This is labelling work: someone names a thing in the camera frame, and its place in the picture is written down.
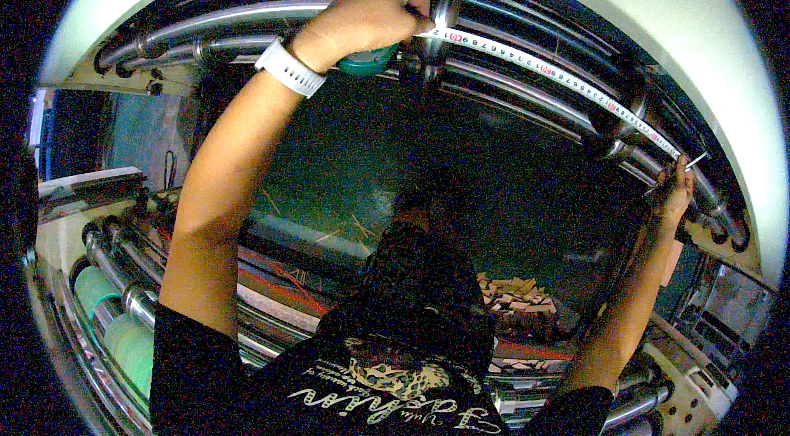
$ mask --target watch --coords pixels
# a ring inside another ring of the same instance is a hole
[[[282,37],[274,38],[264,53],[255,61],[255,70],[266,69],[278,81],[300,95],[311,97],[326,81],[283,47]]]

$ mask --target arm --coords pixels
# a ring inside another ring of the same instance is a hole
[[[433,27],[429,0],[335,0],[294,38],[290,52],[324,73],[353,52]],[[186,175],[159,302],[235,338],[236,238],[255,184],[302,97],[268,72],[255,75],[211,129]]]
[[[678,159],[675,184],[663,206],[652,212],[630,272],[617,295],[592,327],[558,393],[585,386],[614,392],[617,378],[636,351],[656,302],[667,256],[678,224],[694,194],[694,172],[686,173],[686,156]],[[659,175],[659,185],[665,174]]]

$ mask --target measuring tape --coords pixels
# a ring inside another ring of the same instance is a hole
[[[523,67],[528,71],[537,72],[539,75],[548,77],[548,79],[551,79],[558,84],[561,84],[581,95],[584,95],[587,97],[587,99],[594,101],[598,105],[603,106],[612,114],[617,115],[628,125],[636,128],[637,131],[646,135],[649,140],[655,143],[667,154],[672,156],[672,159],[677,160],[680,156],[680,152],[675,149],[674,146],[670,145],[661,134],[658,134],[655,129],[647,125],[642,119],[634,115],[634,113],[628,110],[626,107],[620,105],[615,100],[602,93],[595,86],[586,83],[569,72],[563,71],[557,66],[540,60],[536,56],[522,52],[521,50],[515,49],[512,46],[502,45],[501,43],[495,42],[488,38],[452,28],[436,28],[417,36],[438,39],[442,40],[443,42],[455,43],[470,49],[479,50],[480,52],[488,55],[498,56],[504,61],[513,62],[515,65]]]

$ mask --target machine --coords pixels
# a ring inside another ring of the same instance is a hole
[[[43,176],[26,263],[39,328],[96,433],[152,433],[153,303],[189,161],[263,48],[330,1],[74,0],[64,15],[33,104]],[[458,39],[347,57],[295,115],[240,240],[242,360],[262,367],[315,331],[352,289],[403,181],[463,166],[479,188],[476,267],[535,278],[557,304],[548,327],[494,352],[488,389],[522,427],[625,273],[635,217],[683,152],[702,156],[695,202],[607,434],[715,427],[768,321],[788,231],[776,99],[736,8],[432,2]],[[453,44],[465,34],[541,66]],[[98,170],[52,177],[81,142],[58,129],[77,105],[100,120]]]

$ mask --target black t-shirt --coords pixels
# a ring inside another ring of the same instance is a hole
[[[446,385],[401,400],[409,395],[360,382],[350,357],[343,343],[314,336],[250,372],[237,342],[158,305],[154,430],[159,436],[510,434],[488,391],[463,368],[436,362],[449,373]],[[569,392],[544,407],[522,434],[598,434],[610,402],[611,393],[601,387]]]
[[[494,327],[469,260],[395,225],[359,292],[268,366],[237,342],[156,309],[151,415],[166,434],[509,434],[483,385]],[[597,434],[611,394],[560,396],[523,434]]]

